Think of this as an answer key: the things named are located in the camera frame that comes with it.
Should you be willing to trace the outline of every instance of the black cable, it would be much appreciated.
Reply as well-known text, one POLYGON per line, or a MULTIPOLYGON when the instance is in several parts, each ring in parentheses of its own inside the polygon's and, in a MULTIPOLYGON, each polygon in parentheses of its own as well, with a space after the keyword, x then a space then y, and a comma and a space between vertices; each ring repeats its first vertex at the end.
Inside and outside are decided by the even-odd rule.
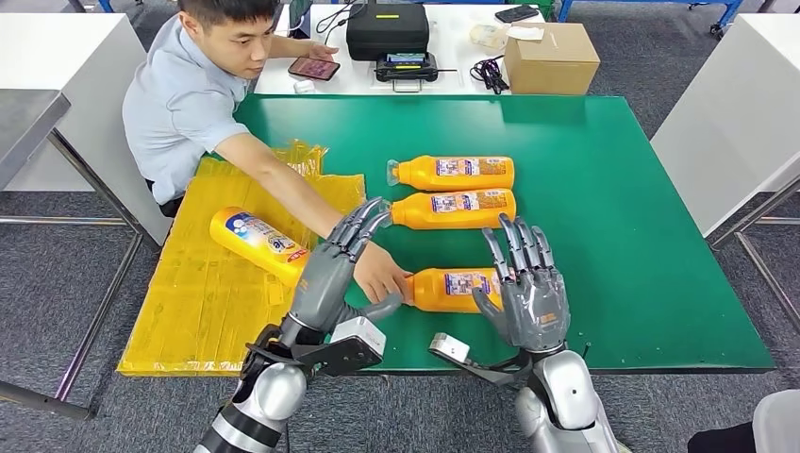
POLYGON ((497 64, 497 61, 502 57, 504 56, 482 59, 470 69, 470 76, 483 82, 486 85, 486 89, 492 90, 494 94, 500 94, 503 90, 510 88, 508 83, 503 80, 503 73, 500 72, 500 65, 497 64))
POLYGON ((327 33, 325 35, 325 45, 327 45, 327 40, 330 38, 330 33, 333 30, 335 30, 339 26, 347 24, 347 21, 349 21, 350 19, 353 19, 357 15, 361 14, 361 12, 364 11, 364 8, 366 8, 366 6, 367 6, 367 4, 361 3, 361 4, 358 4, 358 8, 357 9, 353 10, 353 4, 356 3, 356 0, 350 0, 350 1, 344 2, 344 3, 345 3, 345 5, 344 5, 344 7, 342 7, 342 9, 334 12, 333 14, 331 14, 331 15, 329 15, 327 17, 325 17, 323 20, 318 22, 317 26, 315 27, 315 31, 318 34, 322 35, 323 33, 327 33), (344 12, 351 12, 351 11, 353 11, 353 12, 349 16, 345 17, 344 19, 341 19, 338 22, 335 22, 339 18, 340 14, 342 14, 344 12))

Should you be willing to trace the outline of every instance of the green tabletop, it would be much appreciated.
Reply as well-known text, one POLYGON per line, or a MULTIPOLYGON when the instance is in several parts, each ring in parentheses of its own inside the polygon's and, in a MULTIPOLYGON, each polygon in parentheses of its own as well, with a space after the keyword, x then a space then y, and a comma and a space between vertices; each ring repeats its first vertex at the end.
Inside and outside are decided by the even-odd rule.
MULTIPOLYGON (((592 369, 774 366, 623 98, 254 95, 236 116, 274 146, 328 146, 325 173, 364 174, 367 194, 389 200, 414 190, 387 185, 388 159, 512 157, 518 213, 550 240, 572 310, 569 346, 591 343, 592 369)), ((375 240, 411 272, 492 264, 478 230, 392 226, 375 240)), ((355 285, 348 297, 366 303, 355 285)), ((479 314, 403 307, 378 326, 382 370, 447 369, 427 352, 440 331, 478 361, 513 354, 479 314)))

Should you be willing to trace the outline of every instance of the man's hand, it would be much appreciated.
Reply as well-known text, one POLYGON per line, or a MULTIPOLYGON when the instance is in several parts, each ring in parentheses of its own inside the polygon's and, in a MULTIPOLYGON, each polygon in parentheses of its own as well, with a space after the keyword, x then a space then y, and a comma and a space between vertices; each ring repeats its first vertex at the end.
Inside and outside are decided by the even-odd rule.
POLYGON ((394 262, 389 252, 369 243, 356 263, 353 277, 373 304, 383 300, 389 293, 403 295, 403 300, 408 303, 412 301, 411 291, 406 284, 406 277, 410 275, 394 262))
POLYGON ((310 59, 324 59, 325 61, 333 61, 333 54, 339 52, 336 47, 328 47, 318 42, 311 42, 308 45, 308 57, 310 59))

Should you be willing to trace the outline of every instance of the white desk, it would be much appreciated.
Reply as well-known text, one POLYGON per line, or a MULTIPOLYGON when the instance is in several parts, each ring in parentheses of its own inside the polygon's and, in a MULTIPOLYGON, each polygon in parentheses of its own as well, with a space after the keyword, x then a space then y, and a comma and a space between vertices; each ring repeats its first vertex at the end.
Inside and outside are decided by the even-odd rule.
MULTIPOLYGON (((122 102, 144 61, 124 14, 0 14, 0 89, 61 92, 70 108, 58 131, 147 234, 163 244, 161 215, 125 140, 122 102)), ((83 176, 45 142, 8 184, 10 191, 91 191, 83 176)))
MULTIPOLYGON (((313 5, 310 11, 311 38, 324 42, 325 36, 315 32, 317 23, 341 9, 342 5, 313 5)), ((487 53, 470 41, 470 29, 478 24, 497 24, 494 13, 509 9, 509 5, 425 5, 430 22, 428 51, 436 57, 440 69, 457 69, 454 73, 440 73, 436 82, 423 82, 424 94, 488 94, 482 82, 470 77, 470 68, 482 59, 497 57, 502 50, 487 53)), ((524 22, 543 23, 542 15, 524 22)), ((337 27, 330 35, 328 45, 339 47, 335 59, 342 65, 334 77, 327 82, 314 81, 318 93, 324 94, 394 94, 391 83, 375 80, 375 63, 352 61, 345 41, 347 25, 337 27)), ((289 7, 284 7, 278 21, 277 33, 286 34, 289 29, 289 7)), ((262 94, 294 94, 294 83, 302 80, 288 73, 293 59, 272 59, 267 62, 256 92, 262 94)))
POLYGON ((800 15, 740 14, 650 141, 708 236, 800 174, 800 15))

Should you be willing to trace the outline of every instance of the light blue shirt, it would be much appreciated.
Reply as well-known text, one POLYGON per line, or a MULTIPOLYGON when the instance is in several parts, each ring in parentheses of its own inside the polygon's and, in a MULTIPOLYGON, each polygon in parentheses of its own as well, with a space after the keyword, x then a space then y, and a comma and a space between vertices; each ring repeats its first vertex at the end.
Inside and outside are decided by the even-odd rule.
POLYGON ((211 62, 177 16, 158 31, 125 94, 123 123, 139 171, 154 181, 160 205, 183 195, 207 151, 248 132, 233 111, 249 84, 211 62))

